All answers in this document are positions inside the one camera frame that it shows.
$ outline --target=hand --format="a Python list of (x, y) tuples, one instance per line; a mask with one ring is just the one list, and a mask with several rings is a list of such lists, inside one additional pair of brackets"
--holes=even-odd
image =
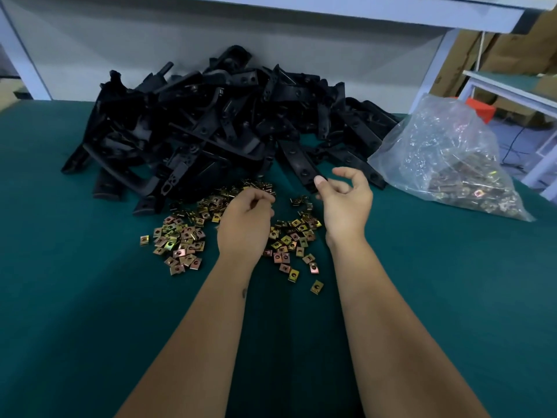
[(372, 209), (373, 192), (360, 170), (335, 167), (333, 174), (352, 180), (352, 186), (334, 179), (316, 176), (318, 198), (323, 200), (326, 241), (331, 250), (338, 246), (350, 246), (354, 241), (365, 241), (364, 227)]
[(244, 189), (232, 200), (218, 227), (221, 257), (250, 267), (251, 273), (267, 246), (274, 202), (273, 195), (255, 188)]

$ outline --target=black cable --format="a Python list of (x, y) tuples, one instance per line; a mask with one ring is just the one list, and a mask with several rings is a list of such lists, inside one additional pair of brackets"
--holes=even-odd
[(505, 163), (505, 159), (508, 157), (509, 153), (512, 151), (512, 146), (514, 145), (514, 143), (516, 142), (517, 138), (520, 136), (520, 134), (522, 132), (524, 132), (524, 129), (526, 129), (526, 127), (524, 126), (519, 133), (516, 134), (515, 139), (512, 140), (511, 142), (511, 146), (509, 147), (507, 153), (505, 154), (505, 156), (503, 157), (503, 160), (501, 160), (501, 164), (502, 165), (507, 165), (507, 163)]

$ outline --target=fingernail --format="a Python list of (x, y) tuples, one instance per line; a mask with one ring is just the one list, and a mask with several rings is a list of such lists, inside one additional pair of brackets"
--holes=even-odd
[(314, 177), (314, 183), (317, 186), (318, 184), (320, 184), (321, 182), (326, 181), (326, 179), (323, 176), (315, 176)]

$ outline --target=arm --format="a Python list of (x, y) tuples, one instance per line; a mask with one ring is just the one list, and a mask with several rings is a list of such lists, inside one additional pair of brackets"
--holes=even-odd
[(365, 176), (345, 167), (333, 173), (352, 179), (354, 187), (321, 176), (315, 184), (324, 201), (326, 240), (366, 416), (488, 418), (366, 242), (372, 191)]
[(116, 418), (225, 415), (247, 286), (267, 243), (274, 201), (250, 188), (230, 203), (218, 229), (217, 263)]

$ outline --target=finger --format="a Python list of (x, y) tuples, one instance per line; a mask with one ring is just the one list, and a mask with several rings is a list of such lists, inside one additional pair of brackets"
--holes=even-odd
[(241, 191), (230, 203), (228, 208), (239, 208), (244, 211), (251, 210), (251, 203), (259, 201), (260, 199), (267, 199), (269, 203), (275, 202), (275, 197), (264, 190), (247, 188)]
[(346, 182), (336, 181), (335, 179), (327, 179), (327, 180), (331, 184), (332, 188), (339, 193), (348, 193), (352, 190), (352, 186), (350, 186)]
[(327, 182), (323, 176), (315, 176), (314, 183), (323, 201), (326, 201), (328, 197), (336, 194), (335, 189), (333, 189), (330, 183)]
[(271, 202), (267, 198), (262, 198), (257, 201), (257, 205), (255, 205), (253, 211), (255, 214), (261, 214), (263, 217), (271, 218), (275, 215), (275, 211), (271, 208)]
[(362, 173), (358, 169), (352, 169), (350, 167), (335, 167), (332, 169), (332, 173), (336, 174), (337, 176), (350, 179), (352, 181), (352, 186), (354, 187), (354, 189), (362, 187), (369, 188), (369, 183), (366, 179), (366, 176), (364, 176), (364, 173)]

